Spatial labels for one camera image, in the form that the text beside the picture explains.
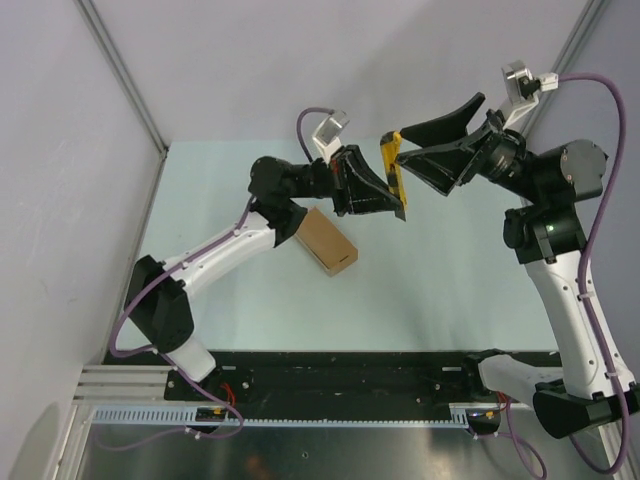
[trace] yellow object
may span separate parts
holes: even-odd
[[[389,132],[380,140],[380,151],[382,152],[389,191],[402,202],[403,210],[406,210],[407,197],[402,186],[402,173],[400,172],[400,166],[396,163],[401,144],[402,137],[400,134],[398,132]]]

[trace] purple cable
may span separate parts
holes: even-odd
[[[302,136],[302,120],[310,113],[326,113],[327,115],[333,115],[335,112],[332,108],[326,107],[309,107],[305,108],[298,115],[298,119],[296,120],[296,136],[298,137],[298,142],[300,143],[300,147],[302,147],[302,151],[304,152],[305,157],[309,160],[309,163],[313,162],[313,157],[311,156],[311,152],[307,148],[307,144],[304,141],[304,137]]]
[[[118,335],[120,334],[120,330],[122,330],[122,326],[124,325],[124,322],[127,320],[127,318],[129,318],[129,316],[131,315],[131,312],[133,312],[133,310],[138,306],[138,304],[142,301],[142,299],[149,294],[149,292],[151,292],[155,287],[157,287],[162,281],[164,281],[166,278],[168,278],[169,276],[171,276],[173,273],[177,272],[178,270],[180,270],[182,268],[182,265],[184,262],[187,263],[191,263],[195,260],[197,260],[198,258],[200,258],[202,255],[210,252],[211,250],[213,250],[214,248],[219,247],[220,245],[222,245],[224,242],[226,242],[227,240],[229,240],[231,237],[233,237],[233,232],[235,229],[239,229],[242,228],[242,226],[244,225],[244,223],[247,220],[247,217],[249,215],[249,211],[250,211],[250,207],[251,207],[251,203],[253,202],[254,197],[252,196],[251,198],[249,198],[249,201],[247,202],[247,206],[245,207],[244,211],[242,212],[242,215],[240,216],[240,219],[238,220],[238,223],[235,225],[235,228],[229,230],[229,232],[227,232],[226,234],[224,234],[222,237],[218,238],[217,240],[211,242],[210,244],[202,247],[200,250],[194,252],[193,254],[189,255],[187,258],[185,258],[182,262],[177,263],[176,265],[173,265],[172,267],[170,267],[169,269],[167,269],[162,275],[158,276],[157,278],[155,278],[152,282],[149,283],[149,285],[147,285],[145,288],[143,288],[140,293],[138,293],[133,300],[131,300],[131,303],[129,303],[129,305],[127,305],[127,307],[124,309],[124,311],[122,312],[122,315],[120,315],[120,317],[118,318],[118,321],[116,322],[116,324],[114,325],[113,328],[113,332],[111,333],[111,337],[109,338],[109,351],[111,352],[111,354],[116,357],[116,358],[127,358],[133,355],[137,355],[138,353],[142,353],[142,352],[147,352],[153,349],[153,345],[145,345],[142,347],[138,347],[135,348],[133,350],[118,350],[118,348],[116,347],[116,341],[118,339]],[[161,357],[172,367],[176,368],[177,371],[180,373],[180,375],[182,375],[184,377],[184,379],[187,381],[187,383],[189,383],[195,390],[197,390],[200,394],[204,395],[205,397],[207,397],[208,399],[225,405],[227,410],[230,411],[231,413],[233,413],[235,415],[235,417],[238,419],[238,427],[235,428],[234,430],[228,432],[228,433],[222,433],[222,434],[214,434],[214,433],[203,433],[203,432],[198,432],[196,431],[195,435],[199,435],[198,438],[200,437],[204,437],[204,438],[211,438],[211,439],[222,439],[222,438],[229,438],[235,434],[237,434],[238,432],[240,432],[240,430],[242,430],[242,427],[244,426],[244,418],[242,417],[242,414],[240,414],[240,412],[233,406],[231,406],[230,404],[228,404],[227,402],[221,400],[220,398],[216,397],[215,395],[207,392],[206,390],[204,390],[200,385],[198,385],[195,381],[193,381],[191,378],[189,378],[189,376],[180,368],[178,368],[178,366],[165,354],[161,354]],[[120,446],[120,447],[110,447],[107,445],[104,445],[100,442],[100,440],[97,438],[97,436],[94,436],[94,441],[96,442],[96,445],[98,445],[100,448],[104,449],[104,450],[109,450],[112,452],[124,452],[127,450],[131,450],[134,448],[138,448],[141,447],[143,445],[146,445],[150,442],[153,442],[154,440],[163,437],[165,435],[169,435],[172,433],[177,433],[177,432],[184,432],[184,431],[188,431],[185,430],[188,427],[178,427],[178,428],[170,428],[168,430],[163,430],[162,432],[156,433],[155,435],[152,435],[148,438],[145,438],[143,440],[140,440],[138,442],[135,442],[133,444],[130,445],[124,445],[124,446]]]
[[[545,465],[544,461],[542,460],[542,456],[538,453],[538,451],[533,447],[533,445],[531,445],[529,442],[527,442],[524,438],[518,436],[512,428],[512,422],[511,422],[511,399],[507,400],[507,425],[509,427],[509,433],[496,433],[496,434],[486,434],[486,435],[478,435],[477,433],[475,433],[473,430],[470,430],[470,432],[474,435],[474,438],[478,438],[481,440],[486,440],[489,438],[510,438],[513,441],[513,446],[516,449],[516,452],[518,453],[518,456],[520,457],[520,461],[522,461],[522,464],[524,465],[524,467],[527,469],[527,471],[529,472],[529,474],[533,477],[536,478],[538,480],[546,480],[547,479],[547,466]],[[540,468],[542,469],[542,474],[538,475],[534,469],[533,469],[533,465],[531,465],[531,462],[529,462],[529,460],[524,456],[524,452],[522,451],[522,447],[526,448],[527,450],[529,450],[534,457],[536,457],[536,459],[538,460],[538,463],[540,464]]]
[[[92,436],[92,440],[93,443],[95,443],[99,448],[101,448],[102,450],[107,450],[109,452],[126,452],[128,450],[133,450],[134,448],[138,448],[138,447],[142,447],[143,445],[147,445],[148,443],[153,442],[154,440],[157,440],[161,437],[164,437],[165,435],[170,435],[173,433],[178,433],[178,432],[185,432],[185,427],[176,427],[176,428],[170,428],[168,430],[163,430],[161,432],[158,432],[154,435],[151,435],[150,437],[147,437],[145,439],[142,439],[138,442],[134,442],[134,443],[130,443],[129,445],[122,445],[119,447],[112,447],[111,445],[105,445],[104,443],[102,443],[102,441],[100,440],[100,438],[98,437],[97,434],[94,434]]]
[[[505,412],[507,414],[507,426],[509,427],[509,432],[510,432],[510,435],[511,435],[511,439],[513,440],[513,446],[516,449],[516,453],[518,454],[518,457],[520,457],[520,461],[522,462],[524,467],[527,469],[527,471],[529,472],[529,474],[533,478],[537,478],[538,480],[546,480],[546,478],[547,478],[547,466],[542,461],[542,457],[540,457],[538,452],[536,452],[531,445],[526,444],[524,442],[524,439],[522,439],[520,436],[518,436],[516,434],[514,428],[513,428],[513,414],[511,413],[511,398],[507,399],[507,408],[506,408]],[[528,445],[527,448],[529,448],[529,450],[531,450],[533,452],[533,454],[536,456],[536,458],[540,462],[540,466],[542,467],[542,474],[541,475],[538,475],[533,470],[533,465],[531,465],[531,462],[529,462],[529,460],[527,460],[527,458],[524,456],[524,452],[522,451],[522,448],[520,448],[520,445],[519,445],[520,443]]]
[[[596,337],[596,341],[598,342],[598,347],[602,352],[602,356],[604,358],[605,366],[607,367],[607,372],[612,375],[609,376],[611,383],[613,385],[613,391],[620,402],[620,410],[621,410],[621,418],[622,418],[622,440],[620,443],[620,451],[618,453],[618,457],[616,458],[613,465],[609,468],[601,468],[597,466],[586,454],[584,449],[578,444],[578,441],[571,436],[571,443],[576,448],[576,451],[584,460],[584,462],[589,465],[594,471],[601,473],[603,475],[613,475],[618,472],[624,461],[627,457],[627,452],[629,450],[629,441],[631,436],[630,425],[629,425],[629,407],[627,405],[627,401],[624,396],[624,391],[622,389],[622,385],[620,384],[620,380],[617,376],[616,367],[613,361],[613,357],[611,356],[611,351],[607,345],[606,339],[604,337],[604,333],[602,332],[602,328],[598,322],[598,316],[593,309],[593,305],[591,303],[591,299],[587,295],[587,269],[589,266],[589,261],[591,260],[591,255],[593,253],[593,245],[595,243],[596,236],[598,235],[598,231],[600,230],[600,225],[602,223],[602,217],[604,216],[605,209],[609,203],[611,198],[611,194],[613,193],[613,188],[616,183],[616,179],[618,178],[618,173],[620,171],[620,165],[622,163],[622,154],[624,152],[625,139],[627,135],[627,119],[626,119],[626,110],[624,106],[624,102],[622,100],[622,95],[620,94],[620,90],[616,87],[615,83],[613,83],[609,78],[604,77],[602,75],[598,75],[595,73],[569,73],[560,75],[559,82],[569,82],[574,80],[590,80],[594,82],[601,83],[613,96],[616,107],[618,109],[618,122],[619,122],[619,132],[618,132],[618,146],[616,149],[616,155],[613,161],[613,167],[611,169],[611,176],[609,177],[609,182],[607,183],[607,187],[605,188],[604,195],[602,196],[602,201],[600,202],[600,206],[598,207],[598,212],[596,213],[596,218],[593,221],[593,226],[591,227],[591,232],[589,233],[589,240],[582,252],[582,257],[580,258],[580,264],[578,265],[578,290],[581,294],[582,302],[584,304],[585,311],[587,313],[587,317],[589,318],[589,323],[591,324],[591,328],[593,329],[593,333]]]

